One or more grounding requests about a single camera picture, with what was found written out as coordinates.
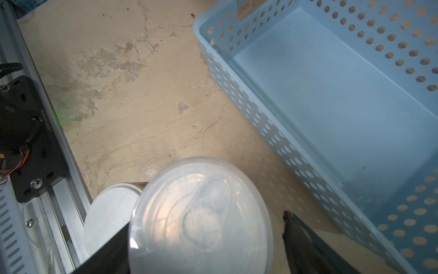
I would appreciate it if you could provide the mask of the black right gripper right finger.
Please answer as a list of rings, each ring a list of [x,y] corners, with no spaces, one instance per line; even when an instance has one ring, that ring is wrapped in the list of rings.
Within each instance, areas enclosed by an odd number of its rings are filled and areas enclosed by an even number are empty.
[[[290,211],[284,211],[282,238],[292,274],[357,274],[309,226]]]

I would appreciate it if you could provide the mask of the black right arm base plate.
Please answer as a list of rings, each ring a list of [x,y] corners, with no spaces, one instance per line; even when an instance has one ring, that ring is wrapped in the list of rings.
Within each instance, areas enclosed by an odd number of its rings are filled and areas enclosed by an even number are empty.
[[[34,82],[19,76],[1,92],[1,177],[27,203],[67,176],[68,168]]]

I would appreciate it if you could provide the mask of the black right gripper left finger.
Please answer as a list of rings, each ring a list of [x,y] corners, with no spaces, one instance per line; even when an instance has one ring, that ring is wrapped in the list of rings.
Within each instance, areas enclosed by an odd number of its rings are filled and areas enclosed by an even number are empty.
[[[79,266],[73,274],[130,274],[128,232],[129,224]]]

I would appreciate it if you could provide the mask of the light blue perforated basket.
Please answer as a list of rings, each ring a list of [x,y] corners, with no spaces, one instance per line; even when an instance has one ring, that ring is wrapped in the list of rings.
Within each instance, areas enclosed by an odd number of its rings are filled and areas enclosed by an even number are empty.
[[[214,81],[350,239],[438,271],[438,3],[219,1],[194,33]]]

